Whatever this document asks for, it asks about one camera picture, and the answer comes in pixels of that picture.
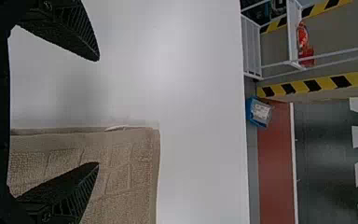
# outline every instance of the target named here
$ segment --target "beige fabric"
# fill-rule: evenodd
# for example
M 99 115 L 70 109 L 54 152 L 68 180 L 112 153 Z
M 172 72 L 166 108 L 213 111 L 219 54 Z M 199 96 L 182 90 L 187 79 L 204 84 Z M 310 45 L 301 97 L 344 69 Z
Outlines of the beige fabric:
M 83 224 L 155 224 L 159 133 L 152 129 L 15 130 L 7 183 L 15 196 L 89 162 L 100 173 Z

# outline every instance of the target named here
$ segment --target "red fire extinguisher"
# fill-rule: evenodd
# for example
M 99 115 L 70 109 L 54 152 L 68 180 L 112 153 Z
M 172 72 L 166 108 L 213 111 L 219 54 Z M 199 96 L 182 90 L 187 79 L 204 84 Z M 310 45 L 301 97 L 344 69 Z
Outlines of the red fire extinguisher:
M 297 40 L 299 59 L 314 55 L 313 47 L 310 46 L 310 34 L 308 32 L 307 26 L 303 21 L 301 21 L 297 27 Z M 299 64 L 303 65 L 304 67 L 312 67 L 315 65 L 315 59 L 301 61 Z

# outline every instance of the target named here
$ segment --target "gray floor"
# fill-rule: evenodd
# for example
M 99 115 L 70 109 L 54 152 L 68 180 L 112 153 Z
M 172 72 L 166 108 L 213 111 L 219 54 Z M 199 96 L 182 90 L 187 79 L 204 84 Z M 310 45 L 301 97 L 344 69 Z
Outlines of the gray floor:
M 300 224 L 358 223 L 358 113 L 349 100 L 295 104 Z

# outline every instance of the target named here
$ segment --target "hazard stripe tape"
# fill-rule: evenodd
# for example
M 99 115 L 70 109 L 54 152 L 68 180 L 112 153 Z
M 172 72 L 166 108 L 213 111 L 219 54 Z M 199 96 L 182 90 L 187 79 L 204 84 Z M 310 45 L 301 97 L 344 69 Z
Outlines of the hazard stripe tape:
M 352 3 L 353 0 L 327 0 L 323 3 L 318 3 L 310 7 L 303 8 L 302 18 L 307 19 L 327 11 L 330 11 L 337 7 L 342 7 L 349 3 Z M 260 34 L 268 34 L 272 31 L 276 31 L 280 28 L 283 28 L 287 25 L 287 17 L 282 17 L 279 20 L 272 21 L 269 25 L 263 26 L 260 28 Z
M 258 87 L 257 96 L 268 98 L 316 91 L 332 91 L 352 87 L 358 87 L 358 72 Z

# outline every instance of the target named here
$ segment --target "white backdrop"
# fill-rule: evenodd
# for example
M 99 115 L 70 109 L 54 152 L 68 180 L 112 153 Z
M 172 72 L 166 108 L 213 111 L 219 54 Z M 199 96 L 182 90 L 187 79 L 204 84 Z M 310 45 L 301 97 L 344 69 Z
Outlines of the white backdrop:
M 239 1 L 84 4 L 98 63 L 12 33 L 12 126 L 159 126 L 158 223 L 249 223 Z

